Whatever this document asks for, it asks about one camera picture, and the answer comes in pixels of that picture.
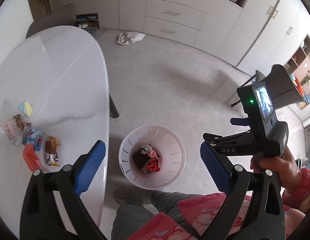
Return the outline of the person's right hand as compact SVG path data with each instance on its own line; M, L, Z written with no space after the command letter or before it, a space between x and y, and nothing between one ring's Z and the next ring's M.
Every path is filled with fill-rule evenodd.
M264 158L260 161L252 158L250 169L255 173L262 173L262 169L278 172L282 187L289 193L293 193L297 189L303 177L288 147L286 147L282 157Z

